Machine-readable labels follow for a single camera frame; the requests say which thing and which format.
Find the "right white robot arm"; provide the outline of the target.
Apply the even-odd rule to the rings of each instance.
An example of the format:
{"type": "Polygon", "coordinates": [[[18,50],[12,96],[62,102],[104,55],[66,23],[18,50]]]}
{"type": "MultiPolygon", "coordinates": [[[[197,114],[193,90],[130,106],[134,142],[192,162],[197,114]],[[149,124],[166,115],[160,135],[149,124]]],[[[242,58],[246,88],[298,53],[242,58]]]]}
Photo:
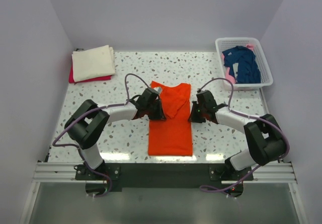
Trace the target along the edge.
{"type": "Polygon", "coordinates": [[[188,121],[210,121],[231,127],[246,136],[248,148],[226,159],[218,174],[236,180],[247,168],[255,164],[264,166],[289,153],[288,140],[273,115],[257,117],[231,110],[228,104],[217,104],[209,90],[198,90],[196,97],[188,121]]]}

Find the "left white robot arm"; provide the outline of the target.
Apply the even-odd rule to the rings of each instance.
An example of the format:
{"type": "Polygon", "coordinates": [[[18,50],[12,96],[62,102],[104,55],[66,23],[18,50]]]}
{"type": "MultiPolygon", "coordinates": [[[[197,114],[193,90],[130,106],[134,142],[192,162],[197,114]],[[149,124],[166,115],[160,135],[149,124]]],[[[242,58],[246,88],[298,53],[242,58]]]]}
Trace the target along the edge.
{"type": "Polygon", "coordinates": [[[87,163],[87,175],[99,180],[107,172],[97,141],[106,124],[135,120],[145,115],[150,120],[166,120],[160,99],[162,89],[146,88],[141,95],[136,95],[125,104],[112,104],[99,107],[92,100],[84,101],[64,126],[69,137],[74,140],[87,163]]]}

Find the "orange t shirt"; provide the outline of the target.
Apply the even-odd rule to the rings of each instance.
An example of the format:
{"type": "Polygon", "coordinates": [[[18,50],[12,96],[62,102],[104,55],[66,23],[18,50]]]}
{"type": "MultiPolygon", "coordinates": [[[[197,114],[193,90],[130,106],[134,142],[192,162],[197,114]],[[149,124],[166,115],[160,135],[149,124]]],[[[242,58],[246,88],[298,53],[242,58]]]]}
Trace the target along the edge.
{"type": "Polygon", "coordinates": [[[153,81],[151,86],[162,89],[160,99],[166,120],[149,122],[148,155],[192,156],[192,128],[188,121],[191,85],[181,83],[168,87],[153,81]]]}

